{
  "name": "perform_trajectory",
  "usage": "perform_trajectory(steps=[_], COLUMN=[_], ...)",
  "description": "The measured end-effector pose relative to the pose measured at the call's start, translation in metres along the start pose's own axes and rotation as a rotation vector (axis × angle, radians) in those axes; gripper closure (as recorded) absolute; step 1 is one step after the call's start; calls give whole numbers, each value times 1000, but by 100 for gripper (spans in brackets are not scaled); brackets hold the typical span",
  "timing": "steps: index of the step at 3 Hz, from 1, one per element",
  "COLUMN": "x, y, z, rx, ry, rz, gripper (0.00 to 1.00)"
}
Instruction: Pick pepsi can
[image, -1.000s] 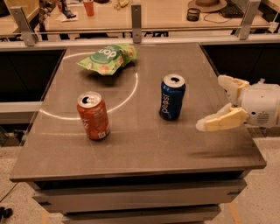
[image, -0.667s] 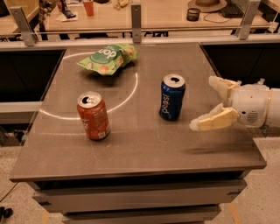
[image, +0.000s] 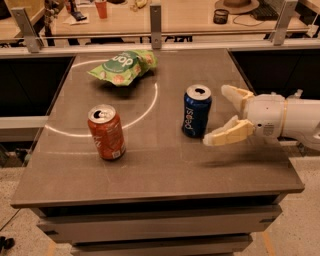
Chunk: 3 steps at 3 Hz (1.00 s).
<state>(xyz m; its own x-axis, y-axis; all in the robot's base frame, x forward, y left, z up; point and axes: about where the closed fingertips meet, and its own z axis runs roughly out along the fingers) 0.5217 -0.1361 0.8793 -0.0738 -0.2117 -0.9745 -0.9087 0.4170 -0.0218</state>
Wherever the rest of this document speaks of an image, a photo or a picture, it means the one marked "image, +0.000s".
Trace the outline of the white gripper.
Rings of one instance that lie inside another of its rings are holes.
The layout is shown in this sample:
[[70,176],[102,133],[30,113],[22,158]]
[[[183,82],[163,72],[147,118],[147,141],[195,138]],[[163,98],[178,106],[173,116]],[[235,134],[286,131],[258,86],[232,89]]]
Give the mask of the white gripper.
[[224,126],[207,133],[203,138],[206,146],[222,146],[255,136],[277,138],[280,136],[286,113],[286,99],[278,94],[254,94],[231,85],[221,87],[222,95],[238,112],[243,111],[244,120],[233,116]]

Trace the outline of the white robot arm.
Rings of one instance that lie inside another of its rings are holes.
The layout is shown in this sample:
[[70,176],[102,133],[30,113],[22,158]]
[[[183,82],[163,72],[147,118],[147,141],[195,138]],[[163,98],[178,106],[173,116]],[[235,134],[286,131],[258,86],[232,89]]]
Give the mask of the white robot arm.
[[287,98],[280,94],[260,94],[231,85],[221,87],[222,95],[242,115],[233,116],[223,127],[206,134],[203,143],[221,146],[246,140],[287,137],[320,150],[320,101],[301,99],[302,90]]

